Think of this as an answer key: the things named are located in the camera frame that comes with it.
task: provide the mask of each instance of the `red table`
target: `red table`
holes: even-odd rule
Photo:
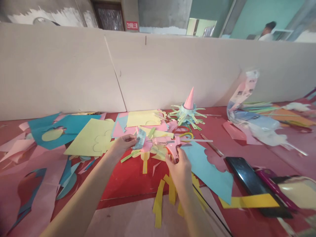
[[[228,133],[222,127],[222,124],[227,120],[226,107],[213,107],[206,108],[205,114],[219,114],[222,117],[207,117],[204,119],[205,125],[200,125],[202,128],[202,133],[208,138],[214,140],[214,144],[219,148],[220,151],[224,153],[225,156],[235,156],[243,157],[251,166],[267,167],[272,169],[277,175],[304,175],[310,178],[316,179],[315,165],[316,165],[316,149],[314,149],[315,144],[315,132],[310,134],[299,133],[291,128],[284,128],[277,130],[277,133],[288,135],[288,141],[298,148],[309,154],[308,157],[300,157],[298,153],[294,150],[287,151],[282,147],[268,147],[265,145],[246,145],[242,142],[231,139]],[[107,114],[106,118],[115,120],[117,113]],[[0,144],[11,140],[15,136],[21,133],[18,125],[26,120],[16,120],[16,121],[3,121],[0,122],[0,126],[6,124],[7,126],[0,129]],[[200,138],[199,131],[193,131],[193,134],[197,139]],[[214,164],[220,171],[227,169],[232,172],[230,168],[227,167],[225,160],[220,158],[206,143],[200,143],[204,146],[207,151],[208,161]],[[132,158],[129,161],[129,165],[132,163],[140,163],[140,158]],[[148,161],[148,174],[147,177],[150,180],[152,173],[152,166],[158,163],[158,160],[150,159]],[[159,180],[166,173],[166,164],[162,162],[155,171],[155,176]],[[56,201],[55,210],[53,217],[64,207],[64,205],[71,198],[75,190],[82,184],[87,175],[90,173],[91,169],[78,176],[77,185],[72,189],[72,191],[63,199]],[[128,173],[122,173],[121,178],[125,179],[126,182],[133,179],[133,176],[142,177],[141,168],[139,172],[133,173],[133,175]],[[112,176],[109,183],[113,182],[112,179],[116,179],[117,176]],[[122,197],[111,200],[101,201],[98,208],[105,208],[109,206],[119,205],[123,203],[133,202],[136,200],[142,200],[146,198],[151,198],[155,196],[158,185],[152,184],[153,191],[142,193],[142,195],[133,197]],[[246,196],[247,192],[244,190],[241,183],[236,177],[234,177],[234,184],[232,195],[234,197]],[[234,236],[286,236],[286,232],[281,227],[276,219],[269,219],[261,215],[257,209],[246,209],[241,211],[239,209],[222,209],[221,204],[217,195],[213,193],[215,200],[220,207],[225,220],[230,227],[232,234]],[[299,214],[294,214],[294,219],[286,220],[295,232],[300,232],[302,230],[310,228],[309,224],[305,221],[305,218],[314,215],[315,211],[302,211]]]

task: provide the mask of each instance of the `wooden board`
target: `wooden board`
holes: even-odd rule
[[[0,23],[0,120],[126,111],[103,31]]]
[[[128,111],[166,109],[194,86],[198,107],[226,106],[241,70],[260,78],[249,101],[292,101],[316,86],[314,44],[105,31]]]

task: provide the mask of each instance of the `smartphone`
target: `smartphone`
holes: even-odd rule
[[[259,208],[259,211],[265,217],[293,218],[290,211],[285,207],[283,202],[269,189],[269,187],[256,175],[252,167],[242,157],[226,157],[226,161],[233,169],[234,173],[243,184],[244,188],[250,195],[269,193],[280,207]]]

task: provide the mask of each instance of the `glue gun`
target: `glue gun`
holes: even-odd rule
[[[168,149],[168,153],[172,155],[172,159],[175,163],[179,161],[179,155],[177,151],[177,146],[180,145],[180,138],[175,136],[175,139],[172,140],[171,137],[154,137],[152,140],[153,145],[164,145]]]

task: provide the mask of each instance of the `person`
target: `person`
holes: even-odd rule
[[[78,191],[51,221],[40,237],[84,236],[114,167],[126,150],[136,143],[137,139],[133,135],[125,135],[116,139]],[[193,191],[191,163],[184,150],[179,147],[177,150],[179,162],[174,164],[169,156],[166,156],[168,158],[166,163],[185,213],[189,234],[192,237],[215,236],[200,206],[198,197]]]
[[[266,27],[263,29],[261,33],[261,37],[258,40],[262,41],[273,41],[273,35],[271,34],[272,30],[275,28],[277,23],[275,21],[271,21],[266,24]]]

